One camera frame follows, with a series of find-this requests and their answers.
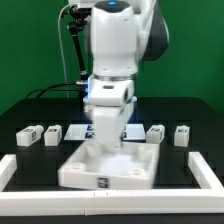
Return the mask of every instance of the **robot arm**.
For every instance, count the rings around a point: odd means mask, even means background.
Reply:
[[[69,0],[77,8],[92,8],[91,53],[86,111],[95,138],[104,149],[120,147],[120,138],[133,113],[133,78],[143,57],[156,0]]]

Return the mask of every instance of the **white frame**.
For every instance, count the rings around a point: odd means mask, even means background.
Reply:
[[[199,152],[189,168],[202,189],[1,192],[0,216],[224,213],[222,184]],[[1,190],[16,171],[16,156],[0,161]]]

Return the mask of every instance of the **green wall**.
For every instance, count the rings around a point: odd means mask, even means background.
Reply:
[[[63,82],[57,17],[65,4],[66,0],[2,0],[0,114],[28,92]],[[156,62],[140,63],[137,95],[199,97],[224,113],[224,1],[160,0],[160,6],[169,27],[169,49]],[[79,72],[68,21],[62,20],[62,35],[69,81],[74,81]]]

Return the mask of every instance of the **black cable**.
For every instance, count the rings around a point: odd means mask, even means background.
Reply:
[[[40,91],[44,91],[45,89],[37,89],[37,90],[34,90],[30,93],[28,93],[25,97],[25,99],[28,99],[30,95],[36,93],[36,92],[40,92]],[[45,93],[47,92],[66,92],[66,91],[69,91],[69,92],[80,92],[80,91],[84,91],[83,89],[49,89],[47,90]]]
[[[51,90],[51,89],[55,89],[58,87],[63,87],[63,86],[76,86],[76,83],[61,83],[61,84],[56,84],[56,85],[52,85],[47,87],[46,89],[43,89],[37,96],[36,98],[40,98],[43,94],[45,94],[47,91]]]

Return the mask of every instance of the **blue light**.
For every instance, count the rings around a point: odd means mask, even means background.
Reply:
[[[109,5],[116,5],[116,2],[109,2]]]

